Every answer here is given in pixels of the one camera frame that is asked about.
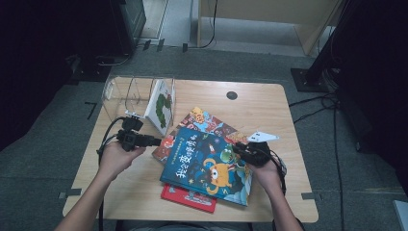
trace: blue book cover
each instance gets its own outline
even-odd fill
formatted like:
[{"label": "blue book cover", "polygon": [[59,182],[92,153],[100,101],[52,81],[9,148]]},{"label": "blue book cover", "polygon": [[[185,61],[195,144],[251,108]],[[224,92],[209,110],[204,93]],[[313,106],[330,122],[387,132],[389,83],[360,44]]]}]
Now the blue book cover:
[{"label": "blue book cover", "polygon": [[252,172],[223,137],[180,128],[160,180],[247,206]]}]

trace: colorful book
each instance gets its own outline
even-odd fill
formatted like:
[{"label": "colorful book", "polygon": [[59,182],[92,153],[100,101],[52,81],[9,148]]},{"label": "colorful book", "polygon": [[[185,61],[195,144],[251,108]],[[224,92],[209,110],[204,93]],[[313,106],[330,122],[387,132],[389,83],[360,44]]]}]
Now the colorful book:
[{"label": "colorful book", "polygon": [[198,107],[194,107],[177,125],[177,127],[162,139],[161,145],[152,153],[154,158],[163,164],[166,163],[168,155],[171,152],[171,147],[174,144],[175,137],[182,127],[222,137],[229,143],[236,143],[238,141],[247,143],[246,136],[243,133],[237,131],[237,129],[231,127],[208,112],[203,111]]},{"label": "colorful book", "polygon": [[209,213],[214,212],[217,203],[215,198],[208,195],[185,190],[169,184],[165,184],[163,187],[162,198]]},{"label": "colorful book", "polygon": [[223,137],[182,127],[160,180],[247,206],[252,172]]}]

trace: children's book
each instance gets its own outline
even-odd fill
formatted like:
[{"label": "children's book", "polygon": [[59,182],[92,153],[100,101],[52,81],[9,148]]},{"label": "children's book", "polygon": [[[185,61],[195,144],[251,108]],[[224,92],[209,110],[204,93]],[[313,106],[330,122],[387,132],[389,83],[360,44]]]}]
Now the children's book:
[{"label": "children's book", "polygon": [[247,206],[252,172],[223,137],[182,127],[160,180]]},{"label": "children's book", "polygon": [[174,91],[168,87],[165,80],[157,80],[144,114],[163,136],[166,135],[168,124],[172,120],[173,95]]},{"label": "children's book", "polygon": [[210,113],[203,111],[198,107],[194,107],[177,125],[177,127],[162,139],[161,145],[152,153],[154,158],[163,164],[166,163],[171,147],[174,144],[175,137],[177,136],[179,129],[182,127],[213,134],[224,138],[224,140],[229,143],[236,143],[238,141],[247,143],[246,136],[243,133],[237,131],[237,129],[231,127]]},{"label": "children's book", "polygon": [[209,213],[214,212],[217,203],[217,200],[211,196],[169,184],[165,184],[163,187],[162,198]]}]

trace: wooden table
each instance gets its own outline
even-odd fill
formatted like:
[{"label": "wooden table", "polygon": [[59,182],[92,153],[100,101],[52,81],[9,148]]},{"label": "wooden table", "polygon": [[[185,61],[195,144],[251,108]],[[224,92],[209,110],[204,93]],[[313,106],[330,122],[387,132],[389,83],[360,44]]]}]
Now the wooden table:
[{"label": "wooden table", "polygon": [[[270,141],[269,147],[285,162],[286,198],[294,214],[302,222],[316,222],[319,218],[314,199],[303,199],[303,193],[311,193],[308,175],[303,162],[293,120],[284,89],[276,84],[251,84],[234,82],[212,82],[176,80],[176,110],[174,127],[189,111],[198,106],[235,127],[246,135],[255,131],[274,134],[278,141]],[[228,91],[238,98],[230,100]],[[72,189],[89,186],[97,171],[96,149],[111,121],[104,109],[101,110],[89,140]],[[243,207],[219,199],[213,214],[161,199],[163,183],[159,181],[163,170],[151,155],[155,147],[148,147],[133,164],[122,172],[109,187],[105,196],[104,218],[149,219],[149,220],[213,220],[213,221],[272,221],[273,214],[265,191],[253,180],[249,206]],[[73,207],[80,196],[70,196],[64,206],[64,215]]]}]

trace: hand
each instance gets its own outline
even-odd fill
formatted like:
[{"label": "hand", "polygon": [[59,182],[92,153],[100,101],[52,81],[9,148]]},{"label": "hand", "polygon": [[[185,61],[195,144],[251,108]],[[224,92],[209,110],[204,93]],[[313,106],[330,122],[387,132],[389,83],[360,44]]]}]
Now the hand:
[{"label": "hand", "polygon": [[273,161],[268,161],[262,167],[255,167],[251,164],[248,164],[248,166],[252,169],[258,182],[265,190],[275,187],[280,189],[281,182],[279,173],[276,164],[274,164]]},{"label": "hand", "polygon": [[145,150],[145,147],[135,147],[134,150],[126,152],[119,142],[110,142],[105,147],[97,174],[111,182]]}]

